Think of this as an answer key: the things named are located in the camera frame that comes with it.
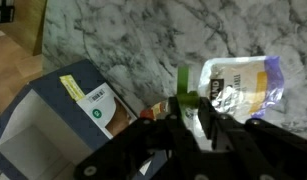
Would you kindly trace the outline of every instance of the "wooden floor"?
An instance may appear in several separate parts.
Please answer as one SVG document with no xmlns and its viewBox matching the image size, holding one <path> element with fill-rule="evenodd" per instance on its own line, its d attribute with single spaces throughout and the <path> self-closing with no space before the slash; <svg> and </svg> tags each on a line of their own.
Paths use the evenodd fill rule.
<svg viewBox="0 0 307 180">
<path fill-rule="evenodd" d="M 0 115 L 21 88 L 42 74 L 41 56 L 31 56 L 7 36 L 0 36 Z"/>
</svg>

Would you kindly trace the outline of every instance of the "cardboard box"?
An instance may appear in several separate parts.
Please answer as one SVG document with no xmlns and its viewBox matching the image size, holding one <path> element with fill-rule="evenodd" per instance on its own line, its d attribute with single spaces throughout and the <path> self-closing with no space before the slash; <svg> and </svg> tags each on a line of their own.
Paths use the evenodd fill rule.
<svg viewBox="0 0 307 180">
<path fill-rule="evenodd" d="M 113 90 L 87 60 L 27 84 L 0 117 L 0 169 L 8 178 L 73 179 L 75 166 L 109 140 L 71 98 L 60 81 L 64 75 L 72 75 L 85 94 L 105 83 Z M 115 98 L 134 116 L 122 98 Z M 149 179 L 165 161 L 165 153 L 157 153 L 135 179 Z"/>
</svg>

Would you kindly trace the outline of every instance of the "marble countertop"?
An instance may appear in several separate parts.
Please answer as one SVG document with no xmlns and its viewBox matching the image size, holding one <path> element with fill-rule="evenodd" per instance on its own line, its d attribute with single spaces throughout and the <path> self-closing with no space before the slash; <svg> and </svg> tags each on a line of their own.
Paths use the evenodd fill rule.
<svg viewBox="0 0 307 180">
<path fill-rule="evenodd" d="M 279 55 L 280 103 L 264 119 L 307 138 L 307 0 L 48 0 L 44 72 L 90 59 L 141 110 L 174 95 L 179 65 Z"/>
</svg>

